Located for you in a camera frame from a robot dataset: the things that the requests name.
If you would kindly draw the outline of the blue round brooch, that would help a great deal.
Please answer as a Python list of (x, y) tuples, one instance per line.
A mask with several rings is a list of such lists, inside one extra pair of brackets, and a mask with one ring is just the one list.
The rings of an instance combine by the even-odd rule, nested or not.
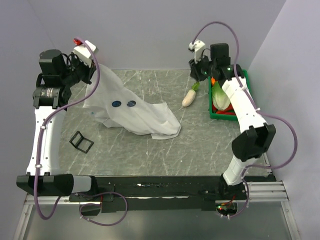
[(112, 107), (114, 107), (114, 108), (118, 108), (118, 107), (120, 107), (120, 106), (122, 105), (122, 102), (119, 101), (119, 100), (115, 100), (115, 101), (112, 102), (111, 105), (112, 105)]
[(127, 102), (127, 106), (128, 106), (128, 107), (134, 107), (136, 104), (137, 104), (137, 103), (136, 103), (136, 101), (134, 101), (134, 100), (130, 100), (130, 101)]

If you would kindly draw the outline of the white t-shirt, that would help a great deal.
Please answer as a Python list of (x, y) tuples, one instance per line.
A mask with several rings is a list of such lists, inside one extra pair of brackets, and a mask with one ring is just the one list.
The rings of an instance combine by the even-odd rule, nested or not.
[[(127, 89), (121, 79), (107, 66), (99, 65), (99, 84), (83, 103), (97, 122), (107, 128), (123, 127), (136, 135), (151, 135), (154, 140), (166, 140), (179, 135), (181, 124), (167, 103), (148, 103)], [(128, 107), (128, 101), (136, 105)], [(120, 107), (112, 107), (121, 101)]]

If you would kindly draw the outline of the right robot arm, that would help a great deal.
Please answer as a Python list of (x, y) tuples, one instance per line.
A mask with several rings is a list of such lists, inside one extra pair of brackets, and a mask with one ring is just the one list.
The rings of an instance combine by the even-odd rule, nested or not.
[(210, 57), (203, 55), (206, 45), (201, 40), (191, 42), (188, 48), (194, 53), (189, 61), (190, 76), (198, 82), (214, 78), (230, 100), (239, 123), (240, 135), (231, 143), (233, 157), (218, 187), (219, 195), (227, 200), (235, 195), (235, 185), (242, 182), (244, 169), (269, 149), (276, 128), (257, 112), (244, 71), (239, 64), (231, 64), (227, 43), (212, 44)]

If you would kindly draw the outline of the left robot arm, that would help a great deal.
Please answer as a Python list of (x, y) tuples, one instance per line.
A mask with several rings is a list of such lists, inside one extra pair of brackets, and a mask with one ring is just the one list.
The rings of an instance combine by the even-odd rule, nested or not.
[(62, 174), (59, 166), (59, 146), (63, 121), (71, 87), (91, 83), (96, 70), (92, 54), (85, 46), (76, 46), (66, 55), (49, 49), (39, 55), (41, 73), (32, 94), (35, 113), (35, 134), (29, 165), (16, 185), (30, 195), (64, 197), (81, 192), (87, 201), (95, 200), (99, 188), (91, 176)]

